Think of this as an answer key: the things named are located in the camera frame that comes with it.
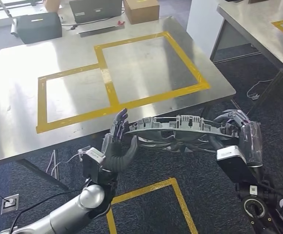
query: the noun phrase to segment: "stainless steel table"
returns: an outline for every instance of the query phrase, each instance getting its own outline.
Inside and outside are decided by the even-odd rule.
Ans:
[[[0,51],[0,165],[129,120],[229,100],[235,91],[173,18]]]
[[[283,0],[256,3],[220,0],[217,11],[224,17],[224,24],[231,24],[280,70],[248,113],[253,114],[283,77]],[[221,38],[220,32],[215,51]]]

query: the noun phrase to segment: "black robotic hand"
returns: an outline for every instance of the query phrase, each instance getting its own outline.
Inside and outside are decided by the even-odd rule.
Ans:
[[[138,149],[138,137],[134,136],[129,150],[122,154],[121,139],[125,129],[128,126],[126,118],[128,117],[127,109],[123,109],[118,113],[110,132],[104,136],[101,152],[106,155],[103,169],[113,173],[123,172],[134,158]]]

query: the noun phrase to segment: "red object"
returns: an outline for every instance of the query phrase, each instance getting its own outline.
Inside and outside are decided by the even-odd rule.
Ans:
[[[122,22],[122,21],[119,20],[119,21],[117,22],[117,25],[121,26],[121,25],[123,25],[123,24],[125,24],[125,23],[126,23],[125,21]]]

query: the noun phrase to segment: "silver robotic arm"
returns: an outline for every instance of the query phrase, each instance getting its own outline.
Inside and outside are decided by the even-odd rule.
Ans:
[[[131,147],[122,155],[120,141],[128,124],[126,118],[126,109],[116,116],[110,132],[105,135],[101,152],[90,146],[78,151],[83,165],[89,169],[87,184],[81,194],[36,222],[0,234],[74,234],[107,213],[115,195],[117,173],[125,170],[138,148],[137,137],[133,137]]]
[[[77,233],[89,225],[93,219],[89,214],[101,205],[104,199],[104,194],[105,192],[101,186],[92,184],[48,216],[23,228],[14,228],[12,234]],[[10,229],[1,232],[1,234],[9,233]]]

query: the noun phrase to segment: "laptop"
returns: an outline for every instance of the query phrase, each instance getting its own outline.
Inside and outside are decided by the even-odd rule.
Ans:
[[[73,0],[69,4],[76,23],[121,15],[123,0]]]

